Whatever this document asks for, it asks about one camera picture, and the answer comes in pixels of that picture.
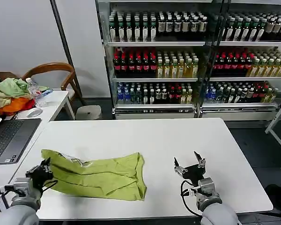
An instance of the laptop keyboard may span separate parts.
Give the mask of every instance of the laptop keyboard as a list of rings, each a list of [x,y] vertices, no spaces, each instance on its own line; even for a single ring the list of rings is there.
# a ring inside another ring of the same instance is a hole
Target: laptop keyboard
[[[10,120],[0,124],[0,156],[23,124],[23,120]]]

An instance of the white table leg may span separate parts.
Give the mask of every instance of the white table leg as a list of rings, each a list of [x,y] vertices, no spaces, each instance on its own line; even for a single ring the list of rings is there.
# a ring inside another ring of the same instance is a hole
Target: white table leg
[[[71,107],[71,104],[70,104],[70,101],[69,101],[68,97],[67,97],[67,100],[66,100],[66,103],[65,103],[65,109],[66,109],[66,112],[67,112],[68,116],[70,117],[70,119],[75,120],[75,114],[73,112],[73,109]]]

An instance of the chair backrest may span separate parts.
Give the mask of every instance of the chair backrest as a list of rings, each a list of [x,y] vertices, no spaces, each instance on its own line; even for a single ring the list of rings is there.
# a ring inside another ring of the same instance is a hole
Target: chair backrest
[[[32,68],[29,70],[23,77],[22,80],[26,80],[26,78],[32,77],[35,74],[42,74],[50,71],[55,71],[55,70],[62,70],[62,71],[68,71],[70,74],[66,77],[66,79],[63,81],[61,84],[60,88],[62,90],[66,90],[67,86],[70,84],[74,91],[77,91],[77,87],[75,83],[73,82],[75,78],[75,70],[74,68],[67,63],[63,62],[52,62],[52,63],[47,63],[47,64],[42,64],[37,67]]]

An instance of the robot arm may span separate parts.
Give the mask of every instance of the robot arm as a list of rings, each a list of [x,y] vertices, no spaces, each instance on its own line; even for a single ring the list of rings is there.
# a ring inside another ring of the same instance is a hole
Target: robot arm
[[[202,218],[202,225],[241,225],[233,209],[222,203],[212,179],[210,177],[204,178],[206,160],[202,159],[198,153],[194,153],[199,163],[186,168],[179,166],[176,158],[174,159],[175,172],[185,179],[181,184],[181,197],[185,207],[192,214]],[[183,190],[184,183],[188,183],[191,188]],[[196,196],[197,207],[202,215],[187,207],[184,200],[185,196]]]
[[[47,182],[53,179],[49,163],[50,159],[43,160],[41,165],[27,171],[25,178],[17,178],[13,185],[0,187],[0,225],[38,225],[36,212],[41,207],[43,192],[48,189],[43,187],[57,183]],[[5,199],[8,192],[16,193],[10,206]]]

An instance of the orange cloth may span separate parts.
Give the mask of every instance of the orange cloth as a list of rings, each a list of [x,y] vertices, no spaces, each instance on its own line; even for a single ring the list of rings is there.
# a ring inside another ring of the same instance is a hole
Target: orange cloth
[[[27,110],[27,109],[31,109],[34,105],[34,100],[30,100],[29,98],[25,98],[25,97],[19,97],[19,98],[11,98],[11,103],[9,105],[6,105],[2,108],[0,108],[0,115],[13,115],[14,113],[20,111],[20,110]]]

